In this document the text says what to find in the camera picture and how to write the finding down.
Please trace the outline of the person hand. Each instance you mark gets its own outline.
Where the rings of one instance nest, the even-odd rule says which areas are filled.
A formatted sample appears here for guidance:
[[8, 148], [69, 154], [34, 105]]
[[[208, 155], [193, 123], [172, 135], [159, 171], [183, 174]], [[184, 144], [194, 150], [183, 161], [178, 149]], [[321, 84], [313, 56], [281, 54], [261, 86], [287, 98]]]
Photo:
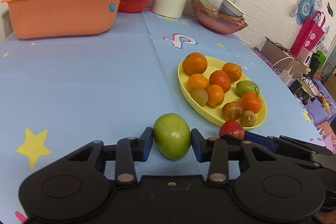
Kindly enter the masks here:
[[336, 224], [336, 211], [331, 212], [320, 212], [317, 215], [317, 218], [320, 222], [324, 224]]

